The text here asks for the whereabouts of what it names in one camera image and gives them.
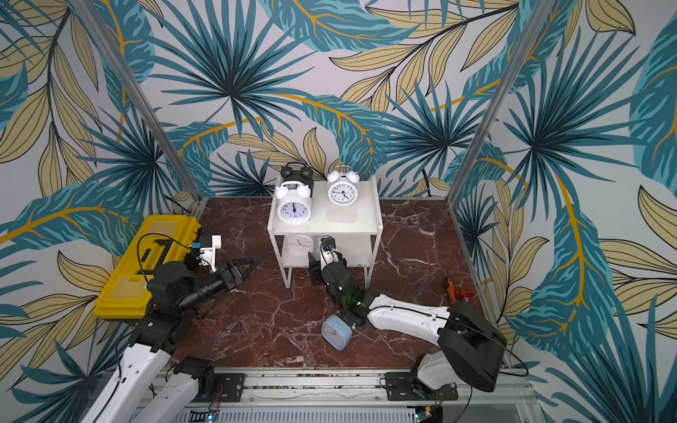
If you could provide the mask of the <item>white square alarm clock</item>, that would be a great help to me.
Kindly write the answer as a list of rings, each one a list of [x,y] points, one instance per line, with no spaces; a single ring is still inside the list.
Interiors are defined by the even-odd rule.
[[[289,234],[285,236],[284,250],[290,257],[307,259],[315,251],[315,241],[308,235]]]

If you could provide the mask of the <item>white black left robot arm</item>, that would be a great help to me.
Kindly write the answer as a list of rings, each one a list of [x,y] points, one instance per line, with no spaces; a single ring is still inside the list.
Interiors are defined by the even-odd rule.
[[[211,361],[188,357],[174,366],[160,393],[139,413],[142,396],[192,327],[192,310],[247,281],[261,257],[228,260],[210,273],[199,274],[182,262],[162,264],[147,284],[152,295],[145,316],[136,324],[116,370],[93,402],[84,422],[164,422],[195,399],[217,399]]]

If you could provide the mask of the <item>black twin-bell alarm clock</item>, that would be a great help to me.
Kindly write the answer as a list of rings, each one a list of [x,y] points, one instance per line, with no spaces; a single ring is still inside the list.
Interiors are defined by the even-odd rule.
[[[310,185],[314,181],[314,170],[302,161],[293,160],[287,162],[280,169],[283,181],[298,181]]]

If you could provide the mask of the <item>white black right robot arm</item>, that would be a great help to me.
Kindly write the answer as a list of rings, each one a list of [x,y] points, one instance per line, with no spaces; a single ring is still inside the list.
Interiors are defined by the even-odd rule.
[[[473,306],[457,301],[449,307],[429,307],[362,289],[342,255],[330,255],[316,259],[308,254],[311,283],[324,287],[338,309],[322,326],[330,345],[344,350],[357,328],[403,333],[439,348],[414,363],[415,384],[432,391],[456,382],[479,391],[495,390],[507,340]]]

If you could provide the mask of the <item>light blue square clock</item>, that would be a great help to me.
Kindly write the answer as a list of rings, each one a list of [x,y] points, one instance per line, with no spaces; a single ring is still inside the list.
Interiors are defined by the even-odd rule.
[[[324,340],[338,351],[343,351],[353,336],[351,327],[337,315],[324,320],[321,333]]]

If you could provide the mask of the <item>white twin-bell alarm clock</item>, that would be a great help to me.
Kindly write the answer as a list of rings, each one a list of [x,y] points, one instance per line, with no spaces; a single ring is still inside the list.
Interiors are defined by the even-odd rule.
[[[274,191],[277,199],[277,215],[290,225],[308,222],[312,215],[312,190],[308,184],[286,181]]]

